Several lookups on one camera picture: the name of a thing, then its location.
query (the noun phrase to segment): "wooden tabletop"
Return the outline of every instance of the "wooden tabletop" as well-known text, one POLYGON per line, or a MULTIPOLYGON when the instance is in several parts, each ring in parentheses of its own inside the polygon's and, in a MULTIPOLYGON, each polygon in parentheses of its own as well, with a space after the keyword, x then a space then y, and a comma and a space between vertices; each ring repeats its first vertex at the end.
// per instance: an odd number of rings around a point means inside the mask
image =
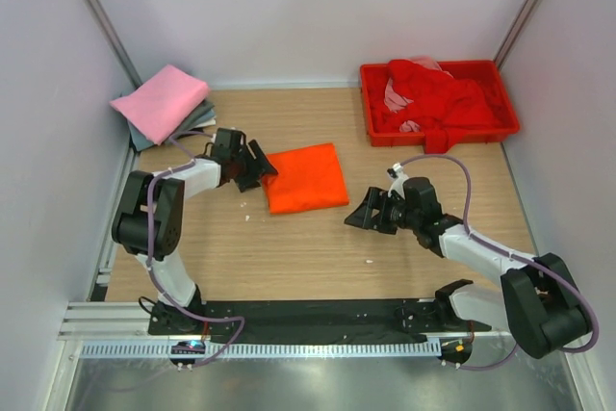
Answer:
MULTIPOLYGON (((180 252, 189 275, 208 300, 344 299, 433 296, 460 278, 489 285, 460 264, 420 247, 410 231, 395 236, 343 225, 370 186, 387 189, 386 169, 421 154, 420 147, 374 148, 366 135, 359 89, 230 90, 213 92, 218 127, 237 127, 266 153, 324 142, 336 146, 350 205, 273 216, 262 189, 240 193, 234 184, 185 204, 180 252)), ((184 139, 194 153, 204 139, 184 139)), ((501 146, 462 144, 449 154, 471 171, 471 224, 492 239, 531 252, 532 245, 501 146)), ((174 147, 141 154, 140 169, 160 170, 187 161, 174 147)), ((444 211, 461 217, 465 182, 443 160, 411 164, 427 176, 444 211)), ((156 292, 143 267, 119 249, 109 301, 134 301, 156 292)))

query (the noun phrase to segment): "white wall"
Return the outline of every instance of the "white wall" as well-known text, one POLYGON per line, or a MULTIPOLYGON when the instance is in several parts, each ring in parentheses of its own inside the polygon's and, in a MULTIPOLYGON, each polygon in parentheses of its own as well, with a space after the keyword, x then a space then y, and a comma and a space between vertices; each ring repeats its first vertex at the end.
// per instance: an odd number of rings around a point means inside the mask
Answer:
POLYGON ((0 409, 39 409, 84 299, 127 144, 130 89, 82 0, 0 0, 0 409))
POLYGON ((143 78, 216 87, 356 82, 411 54, 492 58, 524 0, 101 0, 143 78))
POLYGON ((523 129, 506 144, 539 250, 596 308, 589 360, 616 409, 616 1, 543 0, 505 63, 523 129))

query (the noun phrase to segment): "folded orange cloth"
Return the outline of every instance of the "folded orange cloth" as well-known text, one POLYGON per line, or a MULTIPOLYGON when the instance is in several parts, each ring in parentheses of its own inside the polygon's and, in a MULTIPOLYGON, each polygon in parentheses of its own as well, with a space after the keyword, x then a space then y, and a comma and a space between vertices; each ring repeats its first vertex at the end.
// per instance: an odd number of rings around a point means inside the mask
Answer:
POLYGON ((269 154, 278 175, 262 179, 272 214, 348 204, 347 187, 333 143, 269 154))

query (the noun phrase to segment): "red plastic tray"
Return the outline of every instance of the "red plastic tray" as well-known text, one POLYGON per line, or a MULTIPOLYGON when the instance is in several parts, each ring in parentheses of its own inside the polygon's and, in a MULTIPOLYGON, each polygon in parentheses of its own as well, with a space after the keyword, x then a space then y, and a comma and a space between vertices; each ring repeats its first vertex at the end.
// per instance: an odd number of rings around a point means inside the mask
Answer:
MULTIPOLYGON (((456 79, 473 79, 485 92, 486 100, 501 126, 493 129, 472 130, 463 143, 503 141, 520 130, 520 122, 511 106, 501 75, 494 62, 476 60, 466 62, 439 62, 444 71, 456 79)), ((386 64, 362 64, 359 68, 364 97, 364 118, 372 146, 404 146, 424 144, 422 132, 376 132, 372 123, 371 102, 382 102, 389 78, 386 64)))

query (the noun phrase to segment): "reflective floor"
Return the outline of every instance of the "reflective floor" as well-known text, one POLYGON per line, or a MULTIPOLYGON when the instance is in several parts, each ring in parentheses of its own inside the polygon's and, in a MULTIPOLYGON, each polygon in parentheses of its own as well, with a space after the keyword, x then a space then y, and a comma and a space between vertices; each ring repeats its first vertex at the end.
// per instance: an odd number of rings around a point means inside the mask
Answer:
MULTIPOLYGON (((489 364, 508 340, 475 339, 469 364, 489 364)), ((563 355, 517 353, 491 372, 435 358, 220 361, 177 372, 167 360, 80 360, 68 410, 398 411, 581 410, 563 355), (119 392, 116 389, 130 389, 119 392)))

